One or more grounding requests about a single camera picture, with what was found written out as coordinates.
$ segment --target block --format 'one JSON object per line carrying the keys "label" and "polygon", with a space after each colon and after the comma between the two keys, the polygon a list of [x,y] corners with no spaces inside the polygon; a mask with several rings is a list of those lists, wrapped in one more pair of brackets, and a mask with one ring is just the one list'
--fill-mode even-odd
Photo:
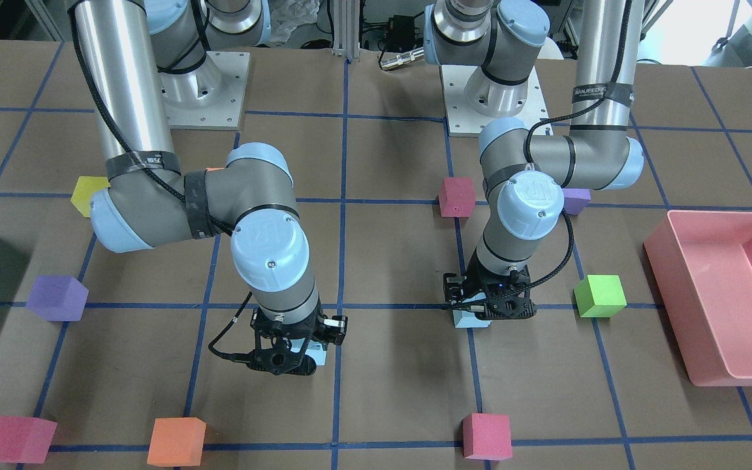
{"label": "block", "polygon": [[469,217],[475,210],[475,185],[471,178],[443,178],[438,199],[439,215]]}
{"label": "block", "polygon": [[89,289],[71,276],[37,276],[25,306],[47,321],[79,321]]}
{"label": "block", "polygon": [[608,318],[627,306],[620,277],[614,274],[588,274],[573,289],[581,317]]}
{"label": "block", "polygon": [[205,427],[199,418],[156,419],[147,463],[155,467],[198,467],[202,462]]}
{"label": "block", "polygon": [[[300,352],[301,345],[304,344],[304,339],[292,340],[292,352]],[[307,346],[307,355],[315,360],[316,366],[326,365],[326,346],[317,341],[310,341]]]}
{"label": "block", "polygon": [[56,429],[51,420],[0,416],[0,462],[45,462]]}
{"label": "block", "polygon": [[105,187],[110,187],[110,181],[106,179],[106,176],[80,176],[74,186],[71,203],[83,214],[83,217],[90,217],[92,207],[89,203],[92,195]]}
{"label": "block", "polygon": [[463,418],[463,457],[474,460],[512,458],[510,417],[472,413]]}
{"label": "block", "polygon": [[591,202],[590,189],[565,187],[561,192],[565,194],[565,211],[572,216],[581,214],[588,202]]}
{"label": "block", "polygon": [[474,313],[465,310],[452,310],[451,317],[454,319],[455,328],[486,328],[492,321],[478,319]]}

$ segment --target green cube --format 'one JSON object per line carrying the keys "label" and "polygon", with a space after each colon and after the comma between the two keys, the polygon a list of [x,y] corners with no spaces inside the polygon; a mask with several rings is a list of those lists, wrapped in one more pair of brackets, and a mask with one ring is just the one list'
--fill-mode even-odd
{"label": "green cube", "polygon": [[609,318],[627,306],[620,277],[614,274],[589,274],[573,289],[576,309],[581,317]]}

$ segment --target floor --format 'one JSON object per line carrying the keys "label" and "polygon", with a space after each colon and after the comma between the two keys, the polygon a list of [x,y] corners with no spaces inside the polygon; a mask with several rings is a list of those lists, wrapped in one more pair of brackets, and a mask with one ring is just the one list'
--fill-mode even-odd
{"label": "floor", "polygon": [[[437,309],[441,274],[462,269],[489,207],[477,141],[445,134],[438,69],[250,52],[242,131],[173,137],[185,170],[257,140],[289,160],[324,308],[350,318],[308,378],[204,351],[247,292],[221,238],[123,255],[96,243],[68,200],[78,176],[104,172],[71,46],[0,42],[0,415],[59,423],[42,468],[148,468],[155,418],[197,416],[206,469],[752,469],[752,388],[687,380],[642,250],[670,208],[752,210],[752,94],[737,93],[751,71],[639,65],[640,181],[574,217],[575,262],[534,289],[534,319],[456,330]],[[567,112],[575,63],[537,69],[551,114]],[[470,218],[439,216],[445,176],[475,179]],[[531,271],[566,241],[555,229]],[[39,274],[89,288],[80,322],[25,309]],[[619,274],[629,307],[578,318],[584,274]],[[223,348],[247,351],[250,333],[239,324]],[[463,460],[475,411],[510,416],[513,459]]]}

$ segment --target magenta cube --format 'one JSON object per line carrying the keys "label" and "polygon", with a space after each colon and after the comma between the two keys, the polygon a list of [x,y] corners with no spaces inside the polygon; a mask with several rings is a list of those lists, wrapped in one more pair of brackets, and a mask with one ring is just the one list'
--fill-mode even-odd
{"label": "magenta cube", "polygon": [[56,429],[51,420],[0,416],[0,462],[45,462]]}
{"label": "magenta cube", "polygon": [[578,216],[591,202],[591,190],[590,189],[575,189],[575,188],[562,188],[562,193],[565,194],[565,212],[572,216]]}
{"label": "magenta cube", "polygon": [[439,188],[439,215],[469,217],[475,209],[475,185],[471,178],[443,178]]}
{"label": "magenta cube", "polygon": [[510,417],[472,413],[463,418],[463,457],[475,460],[512,458]]}
{"label": "magenta cube", "polygon": [[89,289],[71,276],[38,276],[25,305],[47,321],[78,321]]}

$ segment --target purple cube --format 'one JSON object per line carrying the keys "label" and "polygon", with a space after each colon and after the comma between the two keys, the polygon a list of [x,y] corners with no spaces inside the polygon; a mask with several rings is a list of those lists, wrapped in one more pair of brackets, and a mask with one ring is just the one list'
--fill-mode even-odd
{"label": "purple cube", "polygon": [[25,305],[47,321],[78,321],[89,289],[71,276],[38,276]]}
{"label": "purple cube", "polygon": [[591,190],[590,189],[575,189],[575,188],[562,188],[562,193],[565,194],[565,211],[572,215],[578,216],[591,202]]}
{"label": "purple cube", "polygon": [[56,429],[51,420],[0,416],[0,462],[45,462]]}

